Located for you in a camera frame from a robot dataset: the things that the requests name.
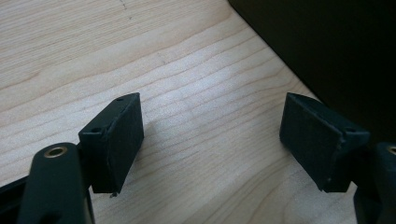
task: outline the dark background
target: dark background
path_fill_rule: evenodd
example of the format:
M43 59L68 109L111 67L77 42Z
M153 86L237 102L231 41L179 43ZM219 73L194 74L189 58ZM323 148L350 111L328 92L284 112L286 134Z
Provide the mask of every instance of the dark background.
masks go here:
M328 107L396 141L396 1L229 0Z

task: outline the black clamp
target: black clamp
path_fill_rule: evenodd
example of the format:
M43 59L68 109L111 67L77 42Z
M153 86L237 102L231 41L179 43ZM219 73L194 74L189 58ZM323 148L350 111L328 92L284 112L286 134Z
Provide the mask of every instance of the black clamp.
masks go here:
M139 93L111 102L78 137L38 151L28 177L0 188L1 222L94 223L88 188L120 193L143 142Z
M320 190L353 181L359 224L396 223L396 144L368 147L370 133L320 102L288 93L280 140Z

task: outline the wooden table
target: wooden table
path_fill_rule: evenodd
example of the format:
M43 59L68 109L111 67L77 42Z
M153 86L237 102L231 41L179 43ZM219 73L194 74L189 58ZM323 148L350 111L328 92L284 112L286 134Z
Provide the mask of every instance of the wooden table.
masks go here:
M320 192L279 142L286 92L312 93L227 1L3 1L0 36L2 186L138 91L146 138L97 223L356 223L355 187Z

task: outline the black plastic part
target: black plastic part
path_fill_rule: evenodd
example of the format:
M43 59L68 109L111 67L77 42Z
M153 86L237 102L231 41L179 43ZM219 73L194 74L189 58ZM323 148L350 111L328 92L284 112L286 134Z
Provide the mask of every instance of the black plastic part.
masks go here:
M370 197L361 188L358 188L353 197L353 203L359 224L376 223L382 211L382 203L378 199Z
M74 144L55 144L33 158L18 223L93 223Z
M322 103L287 94L280 140L320 190L347 191L352 175L349 160L369 138L369 132Z
M377 223L396 223L396 144L378 144L373 161L375 185L383 205Z
M78 136L93 192L120 192L144 138L139 93L111 102Z
M20 211L27 176L0 188L0 222L15 223Z

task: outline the black plastic bracket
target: black plastic bracket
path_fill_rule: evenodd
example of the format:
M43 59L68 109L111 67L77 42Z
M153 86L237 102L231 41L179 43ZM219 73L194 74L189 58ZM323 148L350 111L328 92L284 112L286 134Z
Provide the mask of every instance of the black plastic bracket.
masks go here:
M0 188L0 222L94 223L88 188L120 193L142 145L139 93L111 102L78 136L38 151L27 178Z
M353 181L357 220L396 223L396 144L367 147L370 133L299 94L286 97L280 141L320 190L346 192Z

